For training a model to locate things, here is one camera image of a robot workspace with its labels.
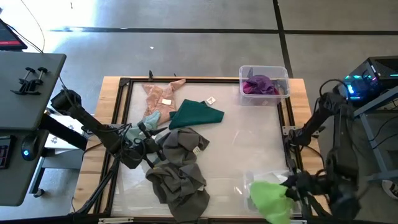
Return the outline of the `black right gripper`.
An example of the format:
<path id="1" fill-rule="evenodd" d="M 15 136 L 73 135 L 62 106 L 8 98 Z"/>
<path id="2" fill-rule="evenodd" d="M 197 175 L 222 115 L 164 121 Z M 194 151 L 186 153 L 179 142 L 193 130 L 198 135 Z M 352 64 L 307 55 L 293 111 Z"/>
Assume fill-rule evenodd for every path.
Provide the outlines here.
<path id="1" fill-rule="evenodd" d="M 301 172 L 288 176 L 287 182 L 280 184 L 281 186 L 287 187 L 285 196 L 293 201 L 299 199 L 299 193 L 315 191 L 315 182 L 313 176 L 308 172 Z"/>

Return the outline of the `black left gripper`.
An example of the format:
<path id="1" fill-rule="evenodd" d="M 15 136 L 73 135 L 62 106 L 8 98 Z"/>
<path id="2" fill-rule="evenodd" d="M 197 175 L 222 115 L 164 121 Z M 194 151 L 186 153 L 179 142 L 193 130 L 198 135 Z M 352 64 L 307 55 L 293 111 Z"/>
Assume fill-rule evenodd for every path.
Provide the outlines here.
<path id="1" fill-rule="evenodd" d="M 146 125 L 142 121 L 137 124 L 137 127 L 141 131 L 139 135 L 144 137 L 145 139 L 140 139 L 140 138 L 136 139 L 136 151 L 147 162 L 149 162 L 147 155 L 153 153 L 156 153 L 161 161 L 165 161 L 166 157 L 162 152 L 162 147 L 158 143 L 156 143 L 155 140 L 151 138 L 151 136 L 158 135 L 162 131 L 168 129 L 168 127 L 153 129 L 150 132 L 148 132 Z"/>

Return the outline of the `light blue towel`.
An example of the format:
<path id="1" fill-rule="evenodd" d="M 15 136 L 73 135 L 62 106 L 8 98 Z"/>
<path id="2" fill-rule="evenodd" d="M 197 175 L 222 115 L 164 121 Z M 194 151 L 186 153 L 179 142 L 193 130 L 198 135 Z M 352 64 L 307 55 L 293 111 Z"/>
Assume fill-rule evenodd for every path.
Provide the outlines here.
<path id="1" fill-rule="evenodd" d="M 152 114 L 144 117 L 141 122 L 146 127 L 146 130 L 153 130 L 158 127 L 158 120 L 160 119 L 160 111 L 155 110 Z M 128 129 L 126 133 L 126 138 L 130 141 L 133 141 L 135 138 L 145 139 L 144 133 L 139 129 L 138 124 L 132 125 L 130 129 Z"/>

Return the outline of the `lime green towel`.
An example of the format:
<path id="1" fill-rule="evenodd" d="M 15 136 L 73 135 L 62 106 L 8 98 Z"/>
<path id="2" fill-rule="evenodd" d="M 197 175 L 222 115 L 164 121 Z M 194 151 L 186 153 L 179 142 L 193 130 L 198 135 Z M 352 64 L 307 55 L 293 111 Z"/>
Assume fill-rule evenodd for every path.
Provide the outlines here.
<path id="1" fill-rule="evenodd" d="M 250 186 L 253 204 L 270 224 L 290 224 L 294 201 L 285 195 L 287 189 L 266 181 L 255 181 Z"/>

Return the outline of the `peach towel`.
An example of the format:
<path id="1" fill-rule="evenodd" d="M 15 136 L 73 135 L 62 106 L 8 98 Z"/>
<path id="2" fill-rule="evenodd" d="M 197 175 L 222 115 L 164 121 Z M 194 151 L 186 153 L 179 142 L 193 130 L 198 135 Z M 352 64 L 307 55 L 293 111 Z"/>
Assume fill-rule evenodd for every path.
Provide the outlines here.
<path id="1" fill-rule="evenodd" d="M 165 88 L 153 84 L 143 84 L 142 87 L 147 94 L 147 108 L 144 116 L 149 116 L 156 111 L 160 113 L 158 125 L 170 120 L 170 112 L 176 111 L 175 92 L 186 83 L 186 79 L 170 82 Z"/>

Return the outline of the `dark green towel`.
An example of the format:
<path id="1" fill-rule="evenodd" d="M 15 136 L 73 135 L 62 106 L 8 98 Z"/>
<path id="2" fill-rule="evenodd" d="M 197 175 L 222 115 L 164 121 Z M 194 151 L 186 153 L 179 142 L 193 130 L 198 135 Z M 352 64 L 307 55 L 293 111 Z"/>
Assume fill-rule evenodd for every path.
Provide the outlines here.
<path id="1" fill-rule="evenodd" d="M 205 101 L 184 99 L 177 111 L 170 115 L 169 129 L 184 128 L 200 124 L 220 123 L 224 112 L 208 106 Z"/>

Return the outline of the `olive grey towel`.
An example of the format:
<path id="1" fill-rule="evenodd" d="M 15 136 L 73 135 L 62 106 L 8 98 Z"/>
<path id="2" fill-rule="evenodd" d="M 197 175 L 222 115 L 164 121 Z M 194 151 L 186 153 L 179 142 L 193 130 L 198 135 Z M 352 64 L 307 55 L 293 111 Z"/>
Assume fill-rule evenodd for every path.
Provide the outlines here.
<path id="1" fill-rule="evenodd" d="M 159 202 L 166 204 L 177 222 L 197 220 L 207 209 L 210 195 L 196 163 L 178 167 L 161 164 L 146 173 Z"/>

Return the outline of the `magenta towel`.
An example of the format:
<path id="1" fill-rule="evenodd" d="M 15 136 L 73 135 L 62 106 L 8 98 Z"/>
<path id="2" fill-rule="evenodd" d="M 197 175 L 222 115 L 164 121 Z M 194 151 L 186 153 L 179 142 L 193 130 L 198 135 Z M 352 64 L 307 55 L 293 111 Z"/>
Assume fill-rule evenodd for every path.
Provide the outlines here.
<path id="1" fill-rule="evenodd" d="M 278 95 L 278 89 L 269 82 L 244 82 L 243 92 L 250 95 Z"/>

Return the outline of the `purple towel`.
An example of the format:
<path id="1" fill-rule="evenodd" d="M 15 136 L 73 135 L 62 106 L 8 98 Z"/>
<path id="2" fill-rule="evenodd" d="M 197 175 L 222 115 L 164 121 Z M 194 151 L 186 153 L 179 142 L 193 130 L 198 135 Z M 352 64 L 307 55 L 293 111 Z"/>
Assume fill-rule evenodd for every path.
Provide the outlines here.
<path id="1" fill-rule="evenodd" d="M 265 75 L 255 75 L 243 83 L 243 92 L 250 95 L 278 95 L 272 80 Z"/>

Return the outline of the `clear plastic bin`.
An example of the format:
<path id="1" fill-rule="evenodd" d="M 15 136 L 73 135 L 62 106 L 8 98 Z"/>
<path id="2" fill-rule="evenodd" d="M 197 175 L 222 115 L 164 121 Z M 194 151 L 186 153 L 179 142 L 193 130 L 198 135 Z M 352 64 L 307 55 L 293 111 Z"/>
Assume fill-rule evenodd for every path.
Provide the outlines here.
<path id="1" fill-rule="evenodd" d="M 250 215 L 259 216 L 258 209 L 255 207 L 251 197 L 250 197 L 250 186 L 254 181 L 266 181 L 273 184 L 281 184 L 287 180 L 290 171 L 287 169 L 283 170 L 273 170 L 273 171 L 259 171 L 259 170 L 249 170 L 243 175 L 243 204 L 246 211 Z"/>
<path id="2" fill-rule="evenodd" d="M 278 95 L 250 95 L 243 92 L 243 83 L 255 75 L 269 77 Z M 276 106 L 290 96 L 287 70 L 279 66 L 243 65 L 239 68 L 239 102 L 244 106 Z"/>

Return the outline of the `white printed box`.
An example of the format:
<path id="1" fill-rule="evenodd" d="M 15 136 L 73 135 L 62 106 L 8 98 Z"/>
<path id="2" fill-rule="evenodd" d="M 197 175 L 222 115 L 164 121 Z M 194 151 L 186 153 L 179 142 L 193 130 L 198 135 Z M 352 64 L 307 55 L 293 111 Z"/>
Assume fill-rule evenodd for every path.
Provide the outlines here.
<path id="1" fill-rule="evenodd" d="M 89 138 L 90 135 L 84 132 L 84 130 L 82 129 L 83 125 L 76 119 L 73 119 L 69 116 L 61 115 L 50 108 L 46 108 L 45 113 L 48 114 L 50 117 L 54 118 L 62 125 L 66 126 L 67 128 L 76 131 L 77 133 L 81 134 L 87 139 Z M 56 154 L 60 154 L 71 150 L 78 150 L 76 146 L 73 146 L 72 144 L 66 142 L 65 140 L 59 137 L 54 136 L 53 134 L 48 135 L 45 147 L 48 149 L 54 149 L 56 151 Z"/>

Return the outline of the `blue-grey metal cart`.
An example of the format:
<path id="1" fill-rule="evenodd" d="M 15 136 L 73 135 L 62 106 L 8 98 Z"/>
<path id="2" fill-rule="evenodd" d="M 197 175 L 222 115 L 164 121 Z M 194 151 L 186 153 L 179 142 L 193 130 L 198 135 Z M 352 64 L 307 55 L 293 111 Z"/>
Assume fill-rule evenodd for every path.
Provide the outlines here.
<path id="1" fill-rule="evenodd" d="M 377 140 L 377 137 L 381 134 L 381 131 L 386 124 L 394 121 L 395 119 L 398 120 L 398 110 L 379 110 L 379 108 L 391 104 L 396 99 L 398 99 L 398 86 L 387 90 L 385 93 L 354 111 L 354 117 L 359 118 L 363 125 L 368 142 L 371 146 L 371 150 L 379 168 L 378 173 L 374 173 L 366 177 L 368 182 L 380 182 L 382 180 L 398 182 L 398 168 L 394 167 L 391 155 L 386 150 L 380 148 L 380 146 L 387 140 L 398 136 L 398 133 L 392 134 L 383 140 Z M 382 125 L 380 125 L 377 133 L 374 134 L 368 121 L 369 114 L 380 116 L 394 114 L 394 117 L 390 117 Z"/>

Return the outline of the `grey desk base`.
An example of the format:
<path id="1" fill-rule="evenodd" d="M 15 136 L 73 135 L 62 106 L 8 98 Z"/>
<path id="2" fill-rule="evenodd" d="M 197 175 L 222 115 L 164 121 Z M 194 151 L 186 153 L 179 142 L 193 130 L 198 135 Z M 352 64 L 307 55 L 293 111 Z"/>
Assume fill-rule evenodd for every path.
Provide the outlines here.
<path id="1" fill-rule="evenodd" d="M 45 190 L 39 186 L 46 169 L 80 170 L 82 155 L 83 151 L 81 149 L 62 152 L 60 154 L 56 154 L 53 149 L 47 149 L 44 156 L 38 161 L 28 193 L 32 194 L 34 198 L 43 196 Z"/>

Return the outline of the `white rounded object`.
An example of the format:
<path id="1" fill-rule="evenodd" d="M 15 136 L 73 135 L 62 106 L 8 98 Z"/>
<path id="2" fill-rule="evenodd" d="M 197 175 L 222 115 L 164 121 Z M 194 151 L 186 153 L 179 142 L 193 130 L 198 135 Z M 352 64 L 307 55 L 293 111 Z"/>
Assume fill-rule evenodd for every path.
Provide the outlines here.
<path id="1" fill-rule="evenodd" d="M 381 186 L 390 198 L 398 200 L 398 184 L 391 180 L 383 180 Z"/>

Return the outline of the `black mouse with blue light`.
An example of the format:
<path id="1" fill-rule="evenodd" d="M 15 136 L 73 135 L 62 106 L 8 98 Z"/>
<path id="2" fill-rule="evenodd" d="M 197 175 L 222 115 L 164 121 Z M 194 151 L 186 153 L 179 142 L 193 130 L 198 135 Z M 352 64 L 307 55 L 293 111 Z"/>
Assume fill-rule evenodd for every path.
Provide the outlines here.
<path id="1" fill-rule="evenodd" d="M 37 157 L 39 152 L 38 138 L 36 134 L 29 134 L 23 139 L 21 155 L 25 161 L 33 161 Z"/>

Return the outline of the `black screw clamp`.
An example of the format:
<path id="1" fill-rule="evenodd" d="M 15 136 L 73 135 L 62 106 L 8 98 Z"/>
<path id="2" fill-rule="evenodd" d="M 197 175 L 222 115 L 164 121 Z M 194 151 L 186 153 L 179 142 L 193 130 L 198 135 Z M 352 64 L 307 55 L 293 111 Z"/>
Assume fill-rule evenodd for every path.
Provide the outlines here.
<path id="1" fill-rule="evenodd" d="M 25 74 L 24 78 L 19 79 L 19 84 L 21 85 L 21 87 L 18 90 L 11 90 L 11 92 L 13 92 L 17 95 L 26 95 L 27 94 L 26 87 L 29 84 L 29 81 L 27 81 L 27 78 L 31 73 L 35 73 L 35 70 L 33 68 L 26 67 L 25 69 L 27 70 L 27 73 Z"/>
<path id="2" fill-rule="evenodd" d="M 28 95 L 40 95 L 40 92 L 37 91 L 36 88 L 44 83 L 44 81 L 42 80 L 42 76 L 43 74 L 46 74 L 48 70 L 45 67 L 39 67 L 38 71 L 40 72 L 39 77 L 27 83 L 25 93 Z"/>

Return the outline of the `grey desk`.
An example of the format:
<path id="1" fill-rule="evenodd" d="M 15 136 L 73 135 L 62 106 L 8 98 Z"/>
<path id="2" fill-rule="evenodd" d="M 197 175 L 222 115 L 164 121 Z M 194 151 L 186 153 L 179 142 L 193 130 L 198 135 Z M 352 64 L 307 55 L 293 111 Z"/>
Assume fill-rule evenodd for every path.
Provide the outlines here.
<path id="1" fill-rule="evenodd" d="M 29 134 L 36 134 L 38 153 L 42 152 L 49 134 L 39 130 L 55 84 L 64 66 L 65 54 L 40 54 L 28 52 L 0 52 L 0 136 L 14 136 L 7 169 L 0 169 L 0 206 L 20 206 L 27 194 L 40 156 L 27 161 L 22 157 L 21 146 Z M 40 95 L 17 95 L 27 73 L 26 68 L 44 67 L 43 85 L 37 87 Z"/>

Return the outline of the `black computer case with lights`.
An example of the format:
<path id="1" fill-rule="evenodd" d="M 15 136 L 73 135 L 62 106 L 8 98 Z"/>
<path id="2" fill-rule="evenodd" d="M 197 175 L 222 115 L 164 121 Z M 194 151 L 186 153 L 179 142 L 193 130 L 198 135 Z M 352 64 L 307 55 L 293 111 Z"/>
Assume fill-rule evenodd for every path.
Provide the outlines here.
<path id="1" fill-rule="evenodd" d="M 343 82 L 347 85 L 351 102 L 359 107 L 398 86 L 398 55 L 369 57 Z"/>

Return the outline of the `black keyboard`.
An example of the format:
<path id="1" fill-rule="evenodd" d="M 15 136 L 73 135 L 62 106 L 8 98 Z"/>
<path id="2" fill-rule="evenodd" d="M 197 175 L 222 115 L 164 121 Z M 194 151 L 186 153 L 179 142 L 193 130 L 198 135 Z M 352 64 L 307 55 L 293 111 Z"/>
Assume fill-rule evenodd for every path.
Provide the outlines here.
<path id="1" fill-rule="evenodd" d="M 13 135 L 0 136 L 0 169 L 8 168 L 15 141 Z"/>

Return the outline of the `black monitor with red stripe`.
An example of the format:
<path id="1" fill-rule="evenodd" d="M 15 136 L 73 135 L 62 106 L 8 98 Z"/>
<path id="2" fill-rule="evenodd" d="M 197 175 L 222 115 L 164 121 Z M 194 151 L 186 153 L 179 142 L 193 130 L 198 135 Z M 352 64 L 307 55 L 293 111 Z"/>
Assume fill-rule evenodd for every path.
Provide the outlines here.
<path id="1" fill-rule="evenodd" d="M 0 19 L 0 50 L 23 51 L 25 49 L 27 49 L 26 44 Z"/>

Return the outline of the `black diagonal frame strut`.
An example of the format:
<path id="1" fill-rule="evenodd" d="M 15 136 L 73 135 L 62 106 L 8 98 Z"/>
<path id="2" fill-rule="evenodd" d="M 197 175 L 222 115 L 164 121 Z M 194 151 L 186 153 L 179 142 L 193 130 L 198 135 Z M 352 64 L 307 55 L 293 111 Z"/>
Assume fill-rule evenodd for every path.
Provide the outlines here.
<path id="1" fill-rule="evenodd" d="M 83 206 L 75 211 L 75 214 L 89 214 L 89 211 L 94 207 L 94 212 L 98 212 L 100 209 L 100 203 L 104 194 L 104 190 L 107 184 L 113 179 L 118 171 L 120 163 L 120 156 L 116 156 L 111 164 L 106 175 L 101 179 L 98 186 L 95 188 L 94 192 L 91 194 L 89 199 L 83 204 Z"/>

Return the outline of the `black aluminium table frame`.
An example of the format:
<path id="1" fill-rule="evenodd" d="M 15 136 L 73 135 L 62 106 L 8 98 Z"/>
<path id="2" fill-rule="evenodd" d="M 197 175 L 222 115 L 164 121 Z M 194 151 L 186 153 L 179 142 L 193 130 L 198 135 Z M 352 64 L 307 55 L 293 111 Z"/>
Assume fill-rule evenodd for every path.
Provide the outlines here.
<path id="1" fill-rule="evenodd" d="M 179 79 L 186 79 L 187 83 L 210 83 L 210 84 L 239 84 L 239 78 L 234 77 L 158 77 L 154 78 L 154 83 L 166 83 L 171 81 L 177 81 Z M 128 116 L 128 107 L 130 106 L 130 100 L 132 96 L 133 84 L 150 82 L 146 77 L 112 77 L 105 76 L 101 86 L 99 99 L 96 105 L 95 118 L 102 123 L 116 124 L 119 117 L 120 101 L 122 100 L 124 87 L 127 86 L 126 97 L 123 103 L 123 111 L 121 112 L 120 122 L 125 123 Z M 277 105 L 280 130 L 282 125 L 289 123 L 289 125 L 303 125 L 304 122 L 309 119 L 312 115 L 310 104 L 308 101 L 307 91 L 305 88 L 304 79 L 301 78 L 290 78 L 289 85 L 292 88 L 290 97 L 286 98 L 285 103 L 279 103 Z M 103 166 L 101 170 L 101 176 L 99 181 L 104 180 L 105 172 L 110 169 L 111 156 L 107 152 L 104 152 Z M 300 152 L 294 154 L 295 164 L 299 169 L 303 169 L 304 162 L 302 162 L 302 156 Z M 113 205 L 114 192 L 116 188 L 116 179 L 118 174 L 119 163 L 116 163 L 116 171 L 110 180 L 109 187 L 105 187 L 106 193 L 101 193 L 99 199 L 95 202 L 95 206 L 92 214 L 104 215 L 106 218 L 111 217 L 111 206 Z M 131 217 L 131 220 L 127 223 L 143 224 L 143 223 L 177 223 L 173 218 L 169 217 Z M 200 218 L 199 221 L 189 221 L 188 223 L 199 224 L 268 224 L 265 219 L 262 218 L 250 218 L 250 217 L 232 217 L 232 218 Z"/>

